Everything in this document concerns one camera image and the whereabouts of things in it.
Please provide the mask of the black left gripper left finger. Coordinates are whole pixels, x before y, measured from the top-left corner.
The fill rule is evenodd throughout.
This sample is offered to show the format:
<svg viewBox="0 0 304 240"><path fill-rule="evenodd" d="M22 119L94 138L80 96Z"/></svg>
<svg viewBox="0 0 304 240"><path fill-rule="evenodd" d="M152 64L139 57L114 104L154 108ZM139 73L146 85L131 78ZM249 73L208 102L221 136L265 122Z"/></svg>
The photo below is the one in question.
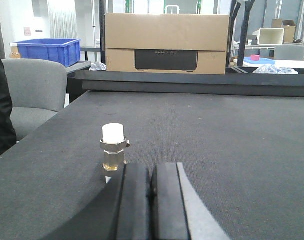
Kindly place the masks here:
<svg viewBox="0 0 304 240"><path fill-rule="evenodd" d="M127 164L77 215L47 240L148 240L149 173L143 164Z"/></svg>

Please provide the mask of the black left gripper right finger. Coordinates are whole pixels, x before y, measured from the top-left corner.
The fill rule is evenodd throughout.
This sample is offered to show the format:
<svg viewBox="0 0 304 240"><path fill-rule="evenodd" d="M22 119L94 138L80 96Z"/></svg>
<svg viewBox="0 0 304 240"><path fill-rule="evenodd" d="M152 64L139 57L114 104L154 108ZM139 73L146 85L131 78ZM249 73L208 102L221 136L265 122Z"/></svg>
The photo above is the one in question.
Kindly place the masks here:
<svg viewBox="0 0 304 240"><path fill-rule="evenodd" d="M182 163L156 165L151 187L153 239L229 239L189 182Z"/></svg>

